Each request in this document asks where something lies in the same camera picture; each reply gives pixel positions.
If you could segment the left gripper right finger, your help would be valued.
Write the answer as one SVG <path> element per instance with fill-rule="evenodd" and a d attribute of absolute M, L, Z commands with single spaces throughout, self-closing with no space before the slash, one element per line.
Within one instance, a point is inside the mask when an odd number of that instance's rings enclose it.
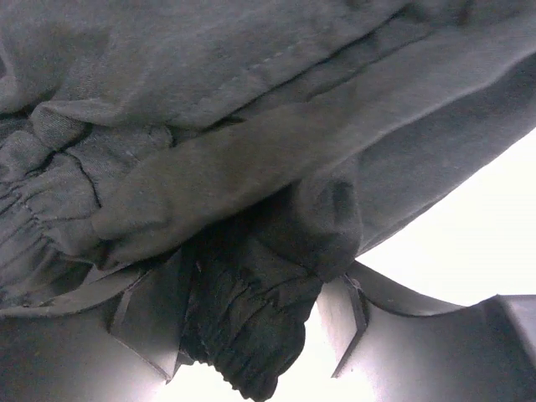
<path fill-rule="evenodd" d="M 335 354 L 335 401 L 532 401 L 535 298 L 469 307 L 400 285 L 359 262 L 317 309 Z"/>

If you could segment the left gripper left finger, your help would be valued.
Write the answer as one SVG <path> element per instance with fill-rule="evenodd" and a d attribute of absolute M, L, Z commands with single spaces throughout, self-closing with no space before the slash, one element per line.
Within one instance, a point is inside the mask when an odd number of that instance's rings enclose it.
<path fill-rule="evenodd" d="M 1 311 L 1 399 L 150 401 L 180 351 L 193 263 L 131 265 L 39 307 Z"/>

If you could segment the black trousers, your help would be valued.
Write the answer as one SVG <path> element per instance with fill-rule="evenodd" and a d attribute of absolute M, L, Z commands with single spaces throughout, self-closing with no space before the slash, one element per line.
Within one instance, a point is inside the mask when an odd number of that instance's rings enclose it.
<path fill-rule="evenodd" d="M 532 1 L 4 1 L 1 311 L 193 263 L 264 401 L 323 285 L 535 125 Z"/>

